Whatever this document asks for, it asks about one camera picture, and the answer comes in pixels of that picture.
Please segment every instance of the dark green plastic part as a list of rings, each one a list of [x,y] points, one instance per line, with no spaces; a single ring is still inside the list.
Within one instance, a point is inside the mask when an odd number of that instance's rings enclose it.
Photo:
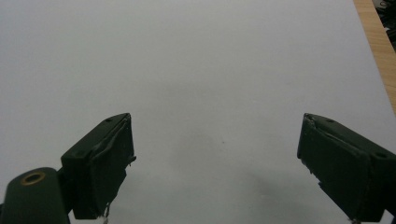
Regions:
[[[56,170],[35,169],[9,182],[0,223],[68,223]]]
[[[378,222],[394,212],[396,156],[358,133],[305,114],[297,157],[350,219]]]
[[[62,181],[75,187],[74,195],[70,195],[75,200],[67,203],[75,217],[103,216],[117,196],[126,166],[135,160],[131,115],[105,119],[64,153],[61,160]]]

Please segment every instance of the screw hole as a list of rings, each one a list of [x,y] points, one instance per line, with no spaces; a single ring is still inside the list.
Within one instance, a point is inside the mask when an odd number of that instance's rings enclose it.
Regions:
[[[22,179],[21,184],[24,186],[33,185],[43,180],[45,176],[46,174],[44,174],[43,172],[34,172],[25,176]]]
[[[387,157],[387,155],[385,155],[384,153],[381,153],[381,152],[376,152],[375,155],[377,157],[380,157],[380,158],[386,158]]]

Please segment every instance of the wooden surface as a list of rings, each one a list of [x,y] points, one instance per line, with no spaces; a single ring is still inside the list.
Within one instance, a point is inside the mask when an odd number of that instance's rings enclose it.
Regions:
[[[372,0],[354,0],[376,65],[387,90],[393,112],[396,112],[396,54],[386,35]]]

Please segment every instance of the white surface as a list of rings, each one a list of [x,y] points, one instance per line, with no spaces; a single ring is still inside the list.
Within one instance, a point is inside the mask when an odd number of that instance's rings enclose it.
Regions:
[[[2,1],[0,30],[1,201],[123,112],[110,223],[347,223],[296,158],[303,113],[396,145],[352,1]]]

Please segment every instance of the white table surface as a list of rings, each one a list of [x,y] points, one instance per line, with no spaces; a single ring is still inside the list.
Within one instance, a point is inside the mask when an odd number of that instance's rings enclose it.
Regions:
[[[123,112],[110,223],[348,223],[296,158],[304,112],[395,152],[352,1],[2,1],[0,31],[1,201]]]

